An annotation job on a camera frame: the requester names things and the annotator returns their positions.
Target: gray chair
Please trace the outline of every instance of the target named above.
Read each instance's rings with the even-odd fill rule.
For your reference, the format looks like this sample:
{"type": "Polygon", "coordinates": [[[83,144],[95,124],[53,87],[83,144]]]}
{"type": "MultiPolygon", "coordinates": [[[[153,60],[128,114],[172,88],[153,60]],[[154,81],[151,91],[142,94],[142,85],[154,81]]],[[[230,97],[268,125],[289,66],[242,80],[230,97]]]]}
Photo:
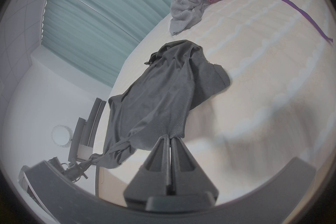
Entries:
{"type": "Polygon", "coordinates": [[[105,101],[96,98],[88,120],[86,121],[81,117],[78,119],[70,146],[69,162],[73,159],[78,162],[83,162],[92,154],[93,143],[95,142],[99,120],[102,116],[105,104],[105,101]]]}

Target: round white lamp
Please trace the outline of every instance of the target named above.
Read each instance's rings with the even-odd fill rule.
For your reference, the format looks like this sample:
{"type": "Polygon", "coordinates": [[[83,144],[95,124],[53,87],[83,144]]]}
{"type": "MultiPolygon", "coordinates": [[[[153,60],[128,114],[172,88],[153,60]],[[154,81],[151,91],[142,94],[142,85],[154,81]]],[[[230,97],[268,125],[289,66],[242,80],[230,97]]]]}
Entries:
{"type": "Polygon", "coordinates": [[[51,132],[51,138],[57,146],[66,147],[70,144],[72,135],[71,129],[64,125],[57,125],[51,132]]]}

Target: dark gray garment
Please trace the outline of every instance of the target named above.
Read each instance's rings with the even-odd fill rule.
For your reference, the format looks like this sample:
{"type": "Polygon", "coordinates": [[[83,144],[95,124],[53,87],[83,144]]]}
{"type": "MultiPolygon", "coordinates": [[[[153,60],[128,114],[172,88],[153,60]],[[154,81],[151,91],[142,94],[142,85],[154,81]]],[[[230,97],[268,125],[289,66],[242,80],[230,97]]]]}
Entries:
{"type": "Polygon", "coordinates": [[[173,36],[198,24],[209,5],[208,0],[172,0],[170,14],[173,18],[170,21],[170,34],[173,36]]]}
{"type": "Polygon", "coordinates": [[[125,93],[108,100],[103,155],[93,154],[92,164],[115,168],[137,148],[151,150],[162,135],[184,138],[189,111],[230,85],[223,68],[188,40],[165,44],[145,64],[125,93]]]}

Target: bed sheet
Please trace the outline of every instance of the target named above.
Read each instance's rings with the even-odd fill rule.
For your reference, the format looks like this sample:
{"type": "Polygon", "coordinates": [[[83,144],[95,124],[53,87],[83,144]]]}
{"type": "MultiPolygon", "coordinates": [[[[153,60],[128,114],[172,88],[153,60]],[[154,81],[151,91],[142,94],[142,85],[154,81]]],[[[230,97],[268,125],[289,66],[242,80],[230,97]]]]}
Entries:
{"type": "MultiPolygon", "coordinates": [[[[291,0],[335,38],[324,0],[291,0]]],[[[231,86],[187,118],[184,142],[219,189],[217,204],[237,198],[299,156],[319,168],[336,140],[336,54],[332,44],[281,0],[222,0],[202,21],[170,36],[166,16],[136,47],[115,82],[121,94],[145,71],[144,62],[167,42],[188,39],[221,65],[231,86]]],[[[109,107],[93,151],[102,153],[109,107]]],[[[137,150],[113,175],[129,183],[149,151],[137,150]]]]}

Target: curtain pleat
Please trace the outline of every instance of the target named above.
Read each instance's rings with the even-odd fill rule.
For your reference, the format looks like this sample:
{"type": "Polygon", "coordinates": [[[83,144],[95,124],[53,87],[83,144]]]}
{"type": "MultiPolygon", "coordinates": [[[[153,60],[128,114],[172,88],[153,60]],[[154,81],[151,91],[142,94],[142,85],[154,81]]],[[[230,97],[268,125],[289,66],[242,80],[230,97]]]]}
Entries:
{"type": "Polygon", "coordinates": [[[47,0],[42,45],[91,77],[113,86],[171,0],[47,0]]]}

